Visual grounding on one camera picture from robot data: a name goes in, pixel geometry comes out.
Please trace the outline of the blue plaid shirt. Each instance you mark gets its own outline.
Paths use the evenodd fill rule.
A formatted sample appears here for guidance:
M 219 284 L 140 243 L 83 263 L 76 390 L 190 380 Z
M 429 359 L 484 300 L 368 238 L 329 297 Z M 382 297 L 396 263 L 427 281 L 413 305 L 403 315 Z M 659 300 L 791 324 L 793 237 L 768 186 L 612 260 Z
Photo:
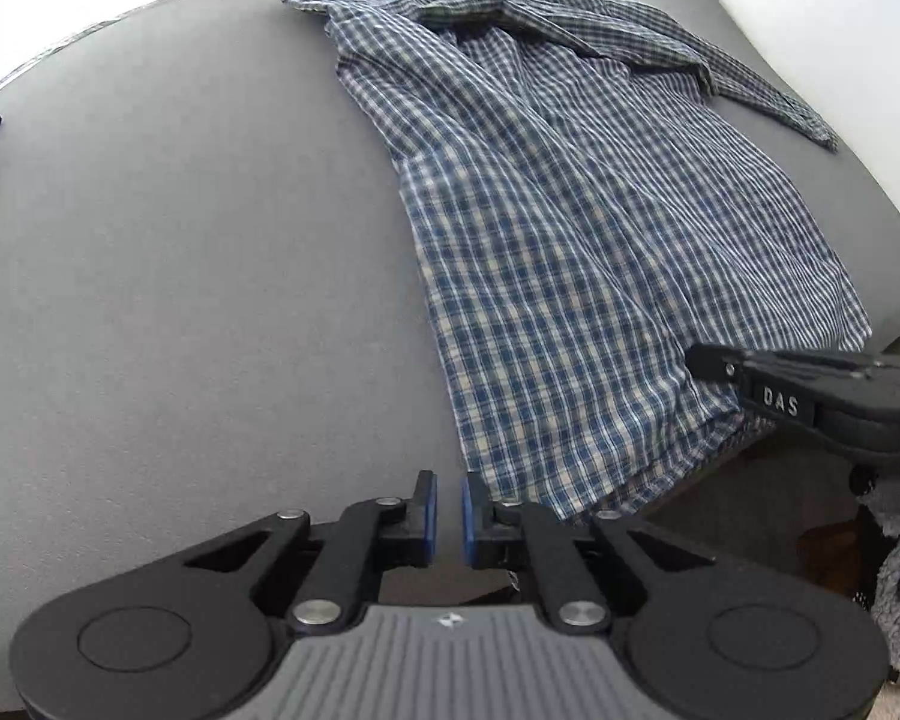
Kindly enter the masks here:
M 635 0 L 283 0 L 386 144 L 464 463 L 564 518 L 639 509 L 759 429 L 694 343 L 859 351 L 871 325 L 736 101 L 811 107 Z

